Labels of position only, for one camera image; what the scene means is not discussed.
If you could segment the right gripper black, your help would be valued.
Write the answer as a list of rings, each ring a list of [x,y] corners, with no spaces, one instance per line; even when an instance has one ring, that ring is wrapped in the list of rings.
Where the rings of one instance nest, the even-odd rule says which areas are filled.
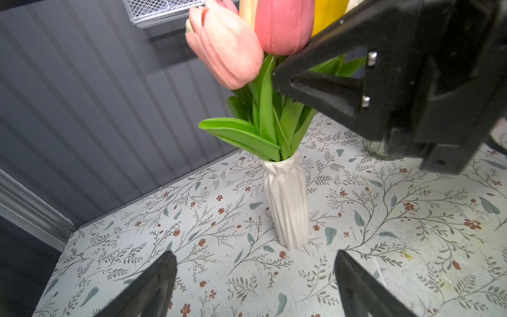
[[[370,42],[362,79],[317,68]],[[506,113],[506,2],[363,1],[277,66],[273,85],[390,155],[461,173]]]

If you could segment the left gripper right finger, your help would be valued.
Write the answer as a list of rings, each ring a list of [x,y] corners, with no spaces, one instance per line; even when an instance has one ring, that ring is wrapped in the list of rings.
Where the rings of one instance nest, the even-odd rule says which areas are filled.
[[[346,251],[337,252],[334,272],[344,315],[416,316]]]

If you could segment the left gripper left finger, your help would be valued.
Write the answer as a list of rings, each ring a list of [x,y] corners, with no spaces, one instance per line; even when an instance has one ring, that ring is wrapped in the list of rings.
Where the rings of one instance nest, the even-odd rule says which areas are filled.
[[[177,276],[177,259],[166,251],[98,316],[166,316]]]

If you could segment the white ribbed ceramic vase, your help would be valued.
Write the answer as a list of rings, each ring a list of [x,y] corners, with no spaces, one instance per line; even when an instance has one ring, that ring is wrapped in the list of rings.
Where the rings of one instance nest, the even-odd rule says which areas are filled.
[[[309,239],[310,215],[306,174],[301,152],[284,161],[263,161],[264,187],[279,243],[288,250],[301,249]]]

